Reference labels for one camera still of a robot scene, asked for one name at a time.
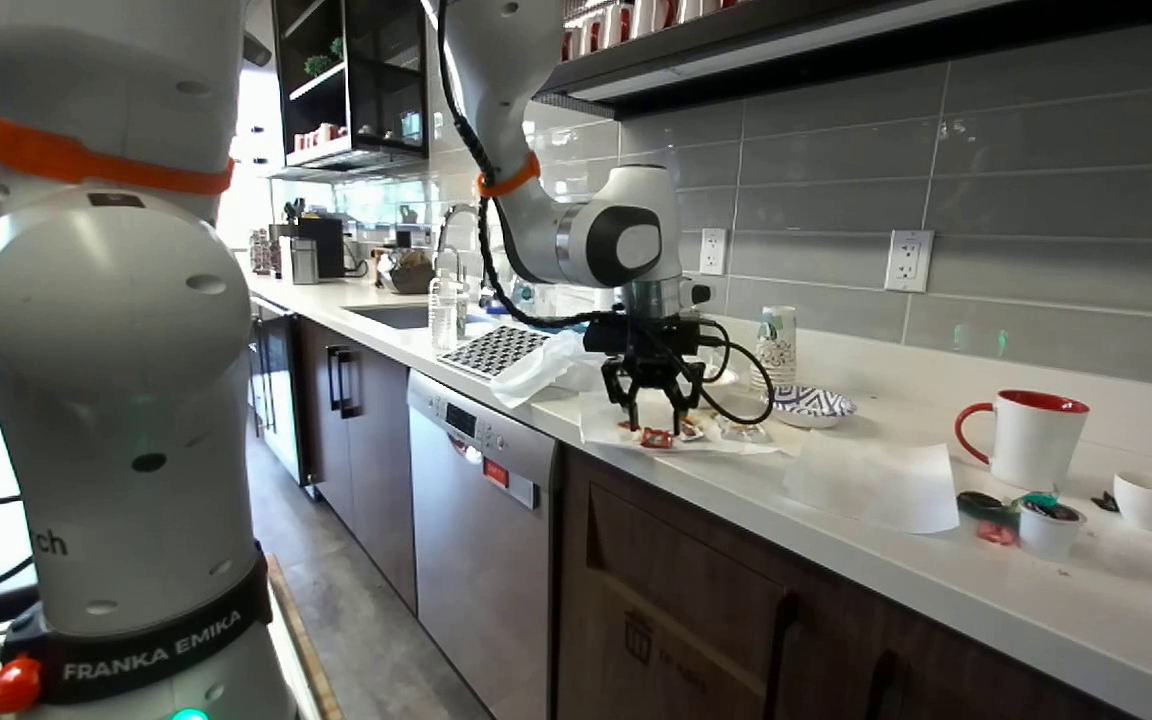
sink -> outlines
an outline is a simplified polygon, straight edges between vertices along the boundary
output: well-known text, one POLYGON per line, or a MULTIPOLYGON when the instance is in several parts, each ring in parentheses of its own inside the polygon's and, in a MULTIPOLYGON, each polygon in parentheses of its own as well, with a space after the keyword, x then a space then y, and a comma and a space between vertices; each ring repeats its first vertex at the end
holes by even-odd
POLYGON ((426 309, 346 309, 355 316, 369 316, 374 322, 387 322, 387 328, 426 328, 426 309))

saucer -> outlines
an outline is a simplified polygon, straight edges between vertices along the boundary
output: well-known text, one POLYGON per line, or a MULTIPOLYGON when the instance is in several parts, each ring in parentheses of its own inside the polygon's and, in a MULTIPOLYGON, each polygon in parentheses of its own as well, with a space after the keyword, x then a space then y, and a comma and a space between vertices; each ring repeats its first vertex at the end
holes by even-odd
POLYGON ((795 385, 776 391, 771 416, 793 426, 834 426, 857 416, 857 405, 840 391, 795 385))

orange ring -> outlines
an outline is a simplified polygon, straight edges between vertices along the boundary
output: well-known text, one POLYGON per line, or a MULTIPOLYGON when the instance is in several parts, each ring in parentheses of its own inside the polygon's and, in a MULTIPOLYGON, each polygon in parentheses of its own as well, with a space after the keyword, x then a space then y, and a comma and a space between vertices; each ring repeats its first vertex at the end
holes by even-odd
POLYGON ((233 180, 233 160, 219 172, 184 172, 164 165, 140 165, 123 155, 88 153, 70 135, 24 126, 0 120, 0 165, 29 176, 47 176, 59 182, 107 180, 184 195, 219 195, 233 180))
POLYGON ((524 160, 524 166, 517 166, 507 180, 488 182, 483 176, 475 180, 478 195, 501 201, 520 192, 524 182, 532 182, 539 176, 539 160, 537 153, 524 160))

floor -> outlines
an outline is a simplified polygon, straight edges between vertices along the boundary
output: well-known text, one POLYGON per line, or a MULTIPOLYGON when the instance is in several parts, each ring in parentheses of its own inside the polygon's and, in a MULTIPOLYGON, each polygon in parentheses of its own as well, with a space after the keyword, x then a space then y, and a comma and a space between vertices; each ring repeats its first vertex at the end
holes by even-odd
POLYGON ((342 720, 488 720, 328 505, 248 436, 251 528, 331 680, 342 720))

red mug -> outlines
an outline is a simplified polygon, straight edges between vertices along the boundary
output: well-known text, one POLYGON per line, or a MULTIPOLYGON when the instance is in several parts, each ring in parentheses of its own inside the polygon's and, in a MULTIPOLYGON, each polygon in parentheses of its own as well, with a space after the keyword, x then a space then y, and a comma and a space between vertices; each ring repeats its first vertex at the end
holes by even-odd
POLYGON ((1086 422, 1083 401, 1002 388, 985 405, 966 405, 956 416, 950 433, 966 455, 989 465, 992 477, 1018 487, 1052 490, 1068 477, 1068 460, 1081 442, 1083 422, 1086 422), (994 416, 992 451, 975 449, 963 433, 975 413, 994 416))

